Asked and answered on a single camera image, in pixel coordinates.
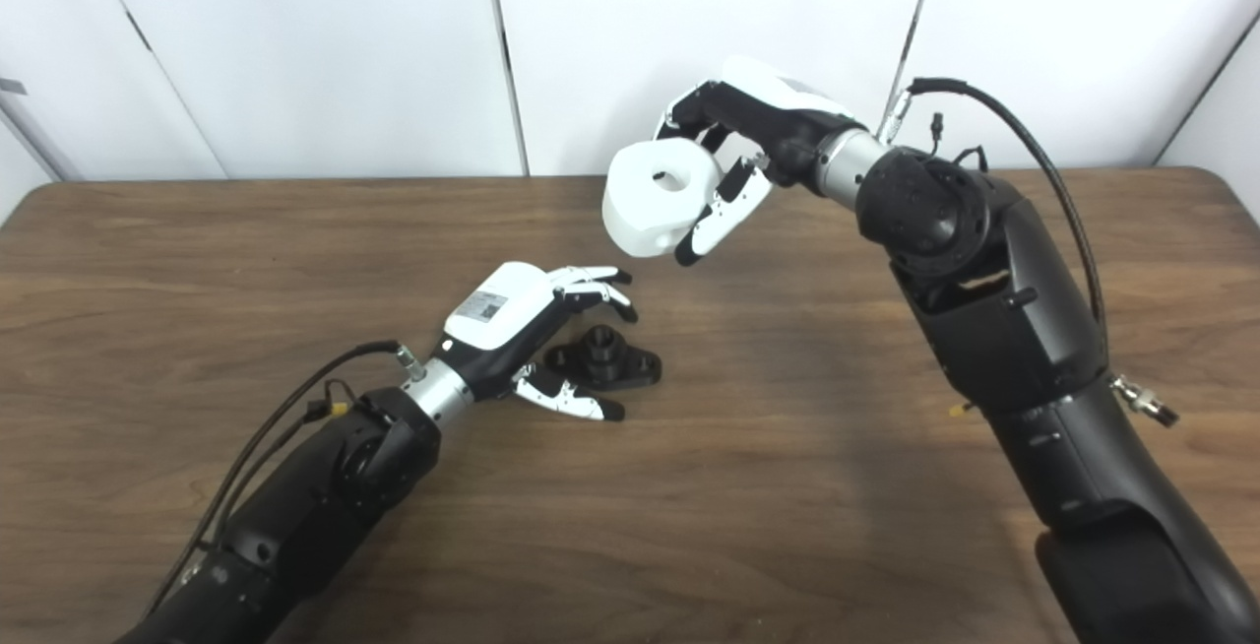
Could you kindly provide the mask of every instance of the wood grain surface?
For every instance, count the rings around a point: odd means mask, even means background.
[[[1033,197],[1075,257],[1045,183]],[[1260,586],[1260,232],[1196,169],[1068,174],[1138,430]],[[598,178],[58,183],[0,231],[0,641],[111,641],[223,470],[352,344],[427,349],[500,262],[621,263],[664,381],[621,425],[509,398],[278,641],[1072,641],[989,430],[949,418],[881,250],[775,192],[712,257],[629,261]],[[577,335],[616,323],[606,309]],[[343,372],[401,381],[386,358]]]

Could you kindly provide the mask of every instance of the metal cylinder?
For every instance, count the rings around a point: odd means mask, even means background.
[[[402,389],[440,428],[445,428],[464,407],[472,405],[471,389],[440,358],[430,358],[423,377],[403,384]]]
[[[847,129],[823,142],[818,165],[818,189],[829,199],[853,209],[862,179],[892,147],[864,129]]]

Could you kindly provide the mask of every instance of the white panel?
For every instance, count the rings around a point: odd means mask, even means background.
[[[123,0],[236,178],[520,174],[491,0]]]
[[[602,174],[730,53],[883,110],[915,0],[500,0],[532,174]]]
[[[1022,118],[1061,165],[1152,164],[1260,0],[927,0],[907,76],[964,78]],[[900,142],[982,142],[998,165],[1032,159],[970,101],[922,97]]]
[[[50,180],[43,164],[19,139],[4,111],[0,111],[0,223],[9,218],[9,213],[29,192]]]
[[[1251,29],[1220,78],[1186,120],[1160,164],[1201,165],[1220,174],[1260,221],[1260,33]]]
[[[68,178],[223,178],[118,0],[0,0],[5,110]]]

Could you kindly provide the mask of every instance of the barcode label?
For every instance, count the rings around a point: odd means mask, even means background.
[[[455,310],[455,316],[471,318],[474,321],[490,324],[491,318],[503,309],[504,304],[508,304],[508,297],[504,295],[478,290],[469,295],[464,304],[460,304]]]

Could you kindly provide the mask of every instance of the robotic hand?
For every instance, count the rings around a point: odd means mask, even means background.
[[[980,101],[1042,164],[1085,261],[1092,316],[1036,209],[1011,183],[891,145],[922,92]],[[761,154],[741,156],[717,183],[674,248],[679,263],[709,253],[774,185],[799,183],[850,209],[861,234],[887,250],[946,378],[985,416],[1048,527],[1037,558],[1080,640],[1260,641],[1254,595],[1113,394],[1166,426],[1177,420],[1148,389],[1110,373],[1101,290],[1070,195],[1000,102],[959,79],[917,79],[872,134],[813,88],[732,59],[719,79],[665,111],[656,140],[687,137],[712,155],[733,132]],[[634,156],[645,174],[678,159],[664,142],[646,145],[662,146],[656,159]]]
[[[220,528],[210,542],[202,542],[229,478],[194,534],[193,543],[200,543],[205,557],[184,571],[181,587],[165,601],[170,582],[163,586],[145,619],[118,644],[266,640],[294,606],[333,580],[378,519],[433,469],[440,426],[449,425],[464,407],[517,394],[564,415],[621,420],[625,411],[620,405],[575,388],[530,362],[573,313],[596,304],[611,304],[624,320],[638,320],[630,299],[611,285],[614,281],[629,284],[630,276],[616,267],[544,272],[530,263],[504,263],[446,318],[442,338],[423,365],[393,342],[346,353],[343,358],[391,349],[408,379],[401,388],[369,389],[343,415],[326,420],[239,509],[231,509],[229,500]],[[316,373],[282,407],[292,405],[343,358]],[[292,432],[330,412],[331,406],[309,411]],[[173,577],[190,552],[192,543]]]

